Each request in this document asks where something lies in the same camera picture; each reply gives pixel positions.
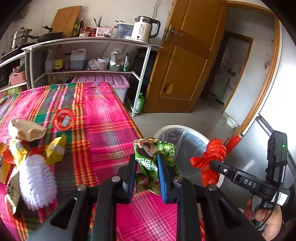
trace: wooden cutting board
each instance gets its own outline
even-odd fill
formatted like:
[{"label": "wooden cutting board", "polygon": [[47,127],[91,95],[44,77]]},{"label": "wooden cutting board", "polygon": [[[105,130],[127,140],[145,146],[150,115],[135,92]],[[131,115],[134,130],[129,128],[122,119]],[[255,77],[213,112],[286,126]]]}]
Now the wooden cutting board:
[{"label": "wooden cutting board", "polygon": [[82,6],[75,6],[59,9],[52,22],[52,31],[63,32],[63,38],[70,38],[81,8]]}]

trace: red thermos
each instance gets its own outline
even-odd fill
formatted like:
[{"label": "red thermos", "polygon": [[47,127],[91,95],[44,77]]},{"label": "red thermos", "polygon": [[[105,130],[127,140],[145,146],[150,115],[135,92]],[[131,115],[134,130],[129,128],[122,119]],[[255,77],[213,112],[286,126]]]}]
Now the red thermos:
[{"label": "red thermos", "polygon": [[228,137],[226,141],[224,142],[224,146],[226,147],[226,154],[228,155],[229,152],[239,143],[239,141],[242,139],[242,136],[238,134],[237,136],[234,136],[232,138]]}]

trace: metal screw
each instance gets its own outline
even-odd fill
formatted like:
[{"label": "metal screw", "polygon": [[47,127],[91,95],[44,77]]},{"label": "metal screw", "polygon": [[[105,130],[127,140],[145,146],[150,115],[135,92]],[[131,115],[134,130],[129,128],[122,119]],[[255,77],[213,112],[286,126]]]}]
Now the metal screw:
[{"label": "metal screw", "polygon": [[175,176],[174,177],[174,181],[180,183],[180,182],[183,181],[183,177],[181,177],[181,176]]},{"label": "metal screw", "polygon": [[207,187],[208,187],[208,189],[209,189],[210,191],[216,191],[216,190],[217,190],[217,186],[214,185],[214,184],[209,184]]},{"label": "metal screw", "polygon": [[78,191],[84,191],[86,189],[86,185],[84,184],[80,184],[78,187],[77,187]]},{"label": "metal screw", "polygon": [[116,182],[119,182],[120,181],[120,176],[113,176],[111,178],[112,182],[116,183]]}]

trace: plaid tablecloth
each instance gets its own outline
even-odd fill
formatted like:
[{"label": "plaid tablecloth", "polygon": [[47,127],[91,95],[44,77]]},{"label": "plaid tablecloth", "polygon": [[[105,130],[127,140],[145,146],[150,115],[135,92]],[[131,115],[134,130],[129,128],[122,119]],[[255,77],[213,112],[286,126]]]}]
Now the plaid tablecloth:
[{"label": "plaid tablecloth", "polygon": [[[44,86],[1,99],[0,141],[10,138],[9,120],[20,118],[48,128],[44,138],[32,143],[44,149],[62,134],[52,122],[54,113],[61,108],[72,110],[75,122],[65,132],[63,160],[51,166],[58,187],[57,200],[35,212],[20,202],[15,217],[4,202],[6,185],[0,184],[0,217],[16,240],[26,240],[77,185],[97,185],[115,175],[134,152],[133,141],[141,137],[112,87],[103,82]],[[160,196],[150,192],[136,194],[129,205],[117,206],[117,233],[118,240],[175,240],[176,205],[165,205]]]}]

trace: red plastic lid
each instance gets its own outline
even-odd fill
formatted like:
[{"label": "red plastic lid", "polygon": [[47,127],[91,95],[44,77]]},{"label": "red plastic lid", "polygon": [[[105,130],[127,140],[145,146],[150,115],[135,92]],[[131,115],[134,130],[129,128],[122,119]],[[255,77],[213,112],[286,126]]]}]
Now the red plastic lid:
[{"label": "red plastic lid", "polygon": [[67,108],[57,110],[53,117],[54,125],[60,131],[69,130],[73,126],[73,121],[74,114]]}]

